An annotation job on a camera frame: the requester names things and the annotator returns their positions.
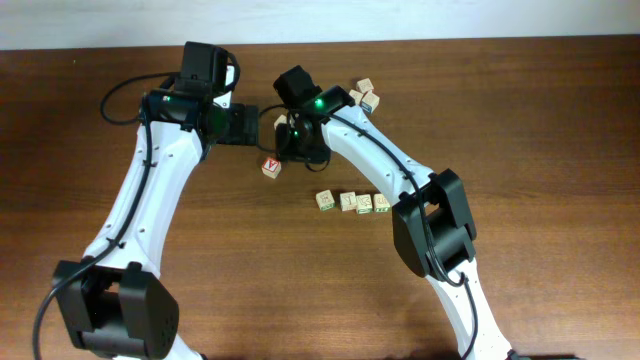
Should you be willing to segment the wooden block red A face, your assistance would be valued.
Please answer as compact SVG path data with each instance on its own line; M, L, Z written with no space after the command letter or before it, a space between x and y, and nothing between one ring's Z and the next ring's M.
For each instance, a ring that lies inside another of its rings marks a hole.
M271 157L267 157L261 166L262 173L272 179L276 179L281 170L281 162Z

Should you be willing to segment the wooden block green trim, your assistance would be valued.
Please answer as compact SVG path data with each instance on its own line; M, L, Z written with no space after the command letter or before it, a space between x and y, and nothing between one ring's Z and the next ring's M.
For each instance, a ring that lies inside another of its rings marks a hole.
M336 206L335 199L330 190L324 190L315 195L316 203L321 211L327 211Z

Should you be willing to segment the wooden block letter J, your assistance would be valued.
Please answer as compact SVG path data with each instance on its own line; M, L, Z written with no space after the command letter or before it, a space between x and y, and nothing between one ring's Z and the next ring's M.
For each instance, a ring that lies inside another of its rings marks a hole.
M357 209L357 198L354 192L340 194L340 207L343 212Z

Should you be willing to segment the wooden block number 9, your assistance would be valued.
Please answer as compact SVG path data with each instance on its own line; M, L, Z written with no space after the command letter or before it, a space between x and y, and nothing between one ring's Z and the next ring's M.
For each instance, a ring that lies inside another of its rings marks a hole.
M356 213L367 214L373 212L373 202L370 194L356 196Z

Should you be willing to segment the wooden block red E face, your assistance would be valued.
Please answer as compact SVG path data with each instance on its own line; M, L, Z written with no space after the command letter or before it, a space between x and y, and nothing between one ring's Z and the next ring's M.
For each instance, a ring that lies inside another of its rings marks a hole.
M381 193L373 196L373 208L375 212L385 213L391 210L391 204Z

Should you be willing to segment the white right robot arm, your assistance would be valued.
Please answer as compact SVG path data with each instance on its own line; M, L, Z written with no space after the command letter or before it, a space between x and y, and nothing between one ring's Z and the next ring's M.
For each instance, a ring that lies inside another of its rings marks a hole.
M436 292L463 359L514 359L480 284L477 231L461 179L414 161L383 135L341 87L279 84L297 151L335 152L355 166L391 206L394 246L404 264Z

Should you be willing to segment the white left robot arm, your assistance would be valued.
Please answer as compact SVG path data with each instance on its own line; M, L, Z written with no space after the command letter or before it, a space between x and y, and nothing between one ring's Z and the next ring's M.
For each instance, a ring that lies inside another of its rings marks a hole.
M160 281L165 239L192 171L256 116L230 94L143 98L135 153L107 220L80 261L54 271L49 297L76 348L106 359L201 358L179 336L178 303Z

